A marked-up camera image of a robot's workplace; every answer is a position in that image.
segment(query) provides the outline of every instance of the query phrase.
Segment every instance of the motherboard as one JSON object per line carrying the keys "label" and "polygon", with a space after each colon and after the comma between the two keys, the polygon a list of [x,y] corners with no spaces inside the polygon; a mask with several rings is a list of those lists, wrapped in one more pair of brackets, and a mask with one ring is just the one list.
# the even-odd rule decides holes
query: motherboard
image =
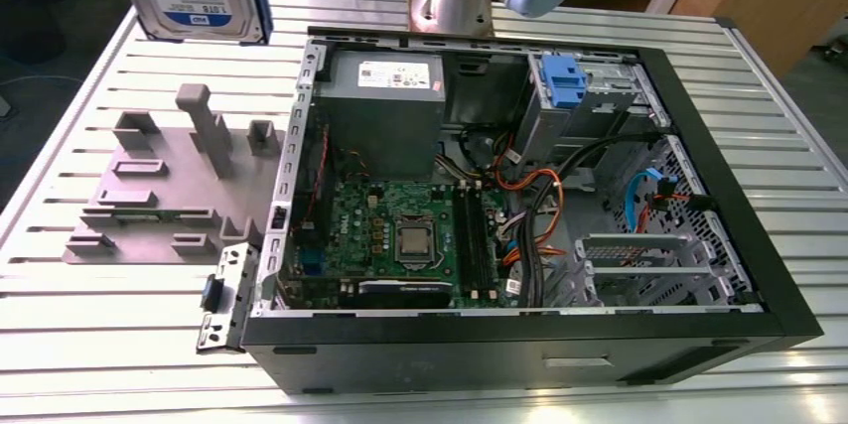
{"label": "motherboard", "polygon": [[335,185],[330,239],[299,248],[306,308],[349,308],[346,298],[505,306],[497,233],[505,192],[473,186],[346,181]]}

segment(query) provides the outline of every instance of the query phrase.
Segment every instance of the aluminum table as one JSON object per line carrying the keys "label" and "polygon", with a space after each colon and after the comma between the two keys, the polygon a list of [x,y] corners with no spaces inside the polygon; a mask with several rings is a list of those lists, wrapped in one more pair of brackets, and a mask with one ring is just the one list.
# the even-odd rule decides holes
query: aluminum table
{"label": "aluminum table", "polygon": [[722,146],[823,338],[671,386],[287,396],[249,355],[195,355],[210,265],[61,257],[125,111],[187,126],[183,82],[231,127],[286,129],[309,25],[406,28],[406,0],[271,0],[273,44],[155,43],[127,15],[0,215],[0,415],[251,422],[848,421],[848,175],[739,32],[713,19],[497,8],[501,37],[662,48]]}

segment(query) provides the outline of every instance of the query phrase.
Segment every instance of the ram slot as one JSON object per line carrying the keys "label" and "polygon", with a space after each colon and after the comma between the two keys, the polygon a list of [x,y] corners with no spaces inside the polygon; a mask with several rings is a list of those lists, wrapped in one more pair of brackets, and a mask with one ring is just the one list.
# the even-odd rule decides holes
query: ram slot
{"label": "ram slot", "polygon": [[494,270],[490,260],[486,211],[478,189],[455,189],[454,233],[463,292],[473,297],[481,296],[482,291],[494,290]]}

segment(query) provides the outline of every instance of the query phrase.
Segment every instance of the metal bracket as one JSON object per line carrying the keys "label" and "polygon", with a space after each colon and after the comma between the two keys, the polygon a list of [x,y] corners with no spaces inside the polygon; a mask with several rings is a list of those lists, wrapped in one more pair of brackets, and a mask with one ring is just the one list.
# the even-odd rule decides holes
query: metal bracket
{"label": "metal bracket", "polygon": [[225,247],[201,301],[206,313],[198,338],[199,354],[245,353],[242,334],[259,260],[259,251],[250,243]]}

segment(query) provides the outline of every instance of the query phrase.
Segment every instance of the red cable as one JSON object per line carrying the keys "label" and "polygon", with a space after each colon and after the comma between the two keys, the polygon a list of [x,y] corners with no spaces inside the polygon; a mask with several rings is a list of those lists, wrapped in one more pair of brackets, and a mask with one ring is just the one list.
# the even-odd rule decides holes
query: red cable
{"label": "red cable", "polygon": [[317,182],[314,183],[314,195],[310,198],[310,207],[307,208],[307,215],[305,215],[305,220],[302,220],[302,225],[311,218],[314,213],[314,207],[317,206],[317,199],[319,198],[319,189],[321,183],[323,179],[323,167],[327,164],[327,150],[330,146],[330,126],[323,128],[323,151],[321,153],[321,166],[318,166],[318,176]]}

